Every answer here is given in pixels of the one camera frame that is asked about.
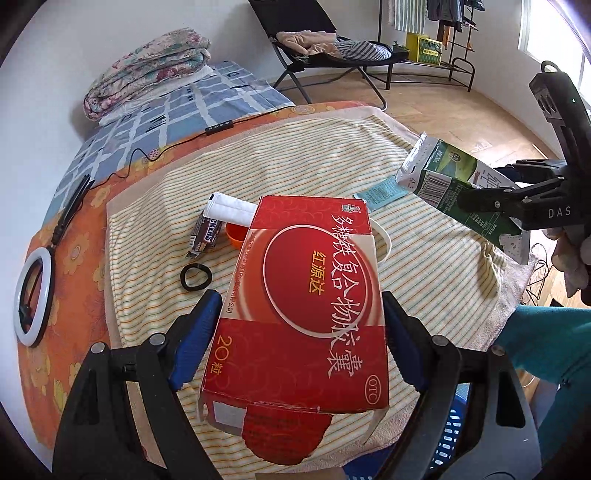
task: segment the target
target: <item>led ring light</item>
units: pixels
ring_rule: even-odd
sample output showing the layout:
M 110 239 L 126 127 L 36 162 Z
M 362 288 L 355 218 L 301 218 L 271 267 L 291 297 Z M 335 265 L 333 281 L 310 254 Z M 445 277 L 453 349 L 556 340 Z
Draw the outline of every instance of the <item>led ring light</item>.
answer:
M 31 316 L 24 309 L 26 306 L 25 295 L 27 293 L 27 284 L 33 273 L 33 267 L 41 263 L 41 290 L 35 315 Z M 22 268 L 21 275 L 18 277 L 17 291 L 14 295 L 14 330 L 20 342 L 25 346 L 34 346 L 37 340 L 43 337 L 47 319 L 51 311 L 49 300 L 53 298 L 53 257 L 46 247 L 39 247 L 33 250 L 27 257 L 25 265 Z M 25 331 L 25 325 L 30 323 L 29 330 Z
M 43 338 L 43 333 L 47 326 L 47 320 L 51 312 L 53 302 L 53 286 L 55 283 L 55 265 L 53 252 L 58 246 L 61 238 L 72 221 L 72 218 L 82 205 L 82 200 L 86 193 L 92 187 L 93 181 L 90 181 L 90 175 L 84 175 L 76 187 L 64 212 L 61 214 L 56 228 L 51 237 L 51 244 L 47 247 L 39 247 L 33 250 L 27 257 L 22 268 L 21 275 L 18 277 L 17 290 L 14 294 L 14 330 L 17 333 L 18 340 L 25 346 L 34 347 Z M 33 276 L 36 267 L 40 267 L 38 275 L 41 277 L 41 288 L 39 298 L 35 308 L 35 315 L 31 315 L 31 306 L 29 305 L 30 296 L 26 298 L 27 286 Z M 38 277 L 31 287 L 31 295 L 36 287 Z

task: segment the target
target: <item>barcode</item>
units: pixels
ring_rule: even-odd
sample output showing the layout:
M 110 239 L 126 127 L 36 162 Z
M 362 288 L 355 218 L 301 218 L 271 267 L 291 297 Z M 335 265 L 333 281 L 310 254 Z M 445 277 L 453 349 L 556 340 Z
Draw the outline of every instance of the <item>barcode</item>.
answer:
M 426 173 L 423 186 L 418 191 L 418 196 L 429 205 L 437 208 L 451 182 L 451 178 L 436 177 L 435 175 Z

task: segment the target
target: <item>cardboard box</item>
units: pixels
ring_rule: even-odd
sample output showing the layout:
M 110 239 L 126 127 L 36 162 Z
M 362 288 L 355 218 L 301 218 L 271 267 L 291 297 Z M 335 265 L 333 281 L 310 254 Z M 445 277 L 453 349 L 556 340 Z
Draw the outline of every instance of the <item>cardboard box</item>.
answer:
M 429 38 L 428 35 L 407 33 L 406 48 L 409 60 L 428 65 L 441 65 L 443 43 Z
M 530 233 L 498 212 L 468 213 L 457 205 L 460 192 L 474 188 L 517 188 L 503 174 L 438 138 L 421 135 L 396 174 L 396 181 L 429 205 L 466 225 L 520 265 L 530 257 Z
M 363 200 L 265 196 L 212 340 L 199 411 L 295 465 L 335 413 L 388 407 L 375 243 Z

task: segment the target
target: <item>window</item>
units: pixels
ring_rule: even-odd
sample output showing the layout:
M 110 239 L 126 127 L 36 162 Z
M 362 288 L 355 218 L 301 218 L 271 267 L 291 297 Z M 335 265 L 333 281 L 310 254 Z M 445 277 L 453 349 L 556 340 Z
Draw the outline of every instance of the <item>window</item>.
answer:
M 591 102 L 591 65 L 577 35 L 548 0 L 523 0 L 520 48 L 540 63 L 558 65 Z

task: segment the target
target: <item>yellow box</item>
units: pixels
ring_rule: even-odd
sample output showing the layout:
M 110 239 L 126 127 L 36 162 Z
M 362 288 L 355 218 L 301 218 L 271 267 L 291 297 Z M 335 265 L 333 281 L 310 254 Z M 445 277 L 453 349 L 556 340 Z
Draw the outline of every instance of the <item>yellow box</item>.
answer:
M 443 43 L 429 38 L 428 35 L 407 33 L 408 59 L 428 65 L 441 65 Z

